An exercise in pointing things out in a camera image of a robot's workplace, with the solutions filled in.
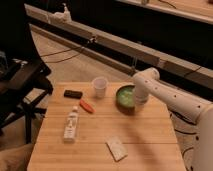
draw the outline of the desk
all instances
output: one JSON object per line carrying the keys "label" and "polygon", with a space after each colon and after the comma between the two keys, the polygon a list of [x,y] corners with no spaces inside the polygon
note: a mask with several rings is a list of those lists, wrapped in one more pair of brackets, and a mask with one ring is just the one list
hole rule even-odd
{"label": "desk", "polygon": [[[28,171],[185,171],[166,105],[151,96],[134,115],[115,106],[122,85],[109,83],[104,99],[96,99],[91,83],[60,83],[54,88],[46,117],[35,144]],[[79,107],[74,144],[63,142],[65,121],[78,100],[63,97],[65,89],[83,91],[83,99],[95,109],[89,114]],[[128,156],[115,162],[105,142],[118,136]]]}
{"label": "desk", "polygon": [[[141,0],[121,0],[135,4],[141,4]],[[159,0],[149,0],[149,4],[158,5],[162,7],[172,8],[174,5],[177,10],[203,15],[212,18],[213,17],[213,4],[208,3],[208,0],[165,0],[165,3]]]}

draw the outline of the white cup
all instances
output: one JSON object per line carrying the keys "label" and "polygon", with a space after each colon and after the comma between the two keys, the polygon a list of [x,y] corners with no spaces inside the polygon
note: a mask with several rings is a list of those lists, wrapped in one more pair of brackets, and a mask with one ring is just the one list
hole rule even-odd
{"label": "white cup", "polygon": [[96,97],[103,98],[105,96],[107,84],[108,84],[107,78],[102,76],[96,77],[92,81],[92,85],[94,87]]}

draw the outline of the black cable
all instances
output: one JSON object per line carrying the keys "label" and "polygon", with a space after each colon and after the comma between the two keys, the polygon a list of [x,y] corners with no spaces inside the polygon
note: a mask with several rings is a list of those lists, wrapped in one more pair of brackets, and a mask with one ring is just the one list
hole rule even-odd
{"label": "black cable", "polygon": [[185,154],[186,154],[189,150],[193,150],[193,149],[194,149],[194,147],[189,147],[189,148],[185,149],[185,150],[183,151],[183,153],[182,153],[183,159],[184,159]]}
{"label": "black cable", "polygon": [[[46,18],[47,18],[47,22],[48,23],[50,22],[49,21],[50,16],[49,16],[49,12],[48,12],[48,10],[49,10],[49,4],[50,4],[50,0],[47,0],[47,3],[46,3]],[[46,26],[47,26],[47,23],[45,22],[44,25],[43,25],[43,29],[45,29]]]}
{"label": "black cable", "polygon": [[175,111],[172,111],[172,113],[177,117],[179,118],[180,120],[184,121],[185,123],[189,124],[189,125],[193,125],[195,126],[196,124],[189,121],[186,117],[184,117],[183,115],[181,115],[180,113],[178,112],[175,112]]}
{"label": "black cable", "polygon": [[167,2],[167,1],[164,1],[164,0],[158,0],[159,2],[162,2],[162,3],[165,3],[165,4],[168,4],[168,5],[170,5],[172,8],[174,8],[174,9],[177,9],[177,7],[176,6],[174,6],[174,5],[172,5],[171,3],[169,3],[169,2]]}
{"label": "black cable", "polygon": [[193,149],[194,149],[194,147],[189,147],[189,148],[185,149],[182,153],[183,158],[184,158],[186,152],[188,152],[189,150],[193,150]]}
{"label": "black cable", "polygon": [[200,70],[201,68],[203,68],[202,66],[198,67],[197,69],[193,70],[193,71],[190,71],[186,74],[183,75],[183,78],[186,78],[187,76],[191,75],[192,73],[194,72],[197,72],[198,70]]}
{"label": "black cable", "polygon": [[77,53],[77,54],[75,54],[75,55],[73,55],[73,56],[71,56],[71,57],[68,57],[68,58],[65,58],[65,59],[62,59],[62,60],[58,60],[58,61],[46,61],[45,63],[60,63],[60,62],[67,61],[67,60],[69,60],[69,59],[72,59],[72,58],[74,58],[74,57],[79,56],[79,55],[85,50],[85,48],[86,48],[86,47],[83,46],[82,49],[81,49],[81,51],[80,51],[79,53]]}
{"label": "black cable", "polygon": [[185,132],[185,131],[180,131],[178,129],[174,129],[176,132],[179,132],[181,134],[185,134],[185,135],[196,135],[196,132]]}
{"label": "black cable", "polygon": [[42,55],[42,56],[40,56],[40,57],[43,58],[43,57],[47,57],[47,56],[57,55],[57,54],[64,53],[64,52],[70,52],[70,51],[72,51],[72,50],[77,50],[77,49],[80,49],[80,48],[82,48],[82,47],[83,47],[83,45],[78,46],[78,47],[75,47],[75,48],[69,48],[69,49],[67,49],[67,50],[62,50],[62,51],[59,51],[59,52],[54,52],[54,53]]}

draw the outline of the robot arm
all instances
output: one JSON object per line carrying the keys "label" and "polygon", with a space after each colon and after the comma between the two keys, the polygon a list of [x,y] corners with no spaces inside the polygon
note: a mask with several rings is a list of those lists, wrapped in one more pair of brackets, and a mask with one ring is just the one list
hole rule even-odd
{"label": "robot arm", "polygon": [[133,76],[134,100],[143,104],[149,93],[165,102],[169,107],[181,113],[198,125],[198,139],[195,144],[192,161],[193,171],[213,170],[213,104],[195,95],[166,86],[159,81],[159,72],[155,68],[136,73]]}

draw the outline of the cable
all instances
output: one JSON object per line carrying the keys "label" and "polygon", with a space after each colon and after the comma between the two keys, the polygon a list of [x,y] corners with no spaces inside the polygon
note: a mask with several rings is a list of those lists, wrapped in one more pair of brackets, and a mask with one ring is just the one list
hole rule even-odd
{"label": "cable", "polygon": [[137,57],[133,57],[133,60],[132,60],[132,66],[131,66],[131,69],[132,69],[132,74],[134,74],[136,71],[136,66],[137,66]]}
{"label": "cable", "polygon": [[196,132],[184,132],[184,131],[180,131],[178,129],[174,129],[176,132],[179,132],[181,134],[185,134],[185,135],[196,135]]}
{"label": "cable", "polygon": [[50,0],[47,0],[47,4],[46,4],[46,17],[47,17],[47,22],[48,23],[50,23],[50,18],[49,18],[49,13],[48,13],[49,3],[50,3]]}
{"label": "cable", "polygon": [[191,75],[192,73],[194,72],[197,72],[198,70],[200,70],[201,68],[203,68],[202,66],[198,67],[197,69],[193,70],[193,71],[190,71],[186,74],[183,75],[183,78],[186,78],[187,76]]}
{"label": "cable", "polygon": [[169,2],[167,2],[167,1],[164,1],[164,0],[158,0],[159,2],[162,2],[162,3],[165,3],[165,4],[168,4],[168,5],[170,5],[172,8],[174,8],[174,9],[177,9],[177,7],[176,6],[174,6],[174,5],[172,5],[171,3],[169,3]]}
{"label": "cable", "polygon": [[184,158],[186,152],[188,152],[189,150],[193,150],[193,149],[194,149],[194,147],[189,147],[189,148],[185,149],[182,153],[183,158]]}
{"label": "cable", "polygon": [[75,48],[69,48],[69,49],[67,49],[67,50],[62,50],[62,51],[59,51],[59,52],[54,52],[54,53],[42,55],[42,56],[40,56],[40,57],[43,58],[43,57],[47,57],[47,56],[57,55],[57,54],[64,53],[64,52],[70,52],[70,51],[72,51],[72,50],[80,49],[80,48],[82,48],[82,47],[83,47],[83,45],[78,46],[78,47],[75,47]]}
{"label": "cable", "polygon": [[189,124],[189,125],[193,125],[195,126],[196,124],[189,121],[186,117],[184,117],[183,115],[181,115],[180,113],[178,112],[175,112],[175,111],[171,111],[177,118],[179,118],[180,120],[184,121],[185,123]]}
{"label": "cable", "polygon": [[77,53],[77,54],[75,54],[75,55],[73,55],[73,56],[71,56],[71,57],[68,57],[68,58],[65,58],[65,59],[62,59],[62,60],[58,60],[58,61],[46,61],[45,63],[60,63],[60,62],[67,61],[67,60],[69,60],[69,59],[72,59],[72,58],[74,58],[74,57],[79,56],[79,55],[85,50],[85,48],[86,48],[86,47],[83,46],[82,49],[81,49],[81,51],[80,51],[79,53]]}
{"label": "cable", "polygon": [[189,150],[193,150],[193,149],[194,149],[194,147],[189,147],[189,148],[185,149],[185,150],[183,151],[183,153],[182,153],[183,159],[184,159],[185,154],[186,154]]}

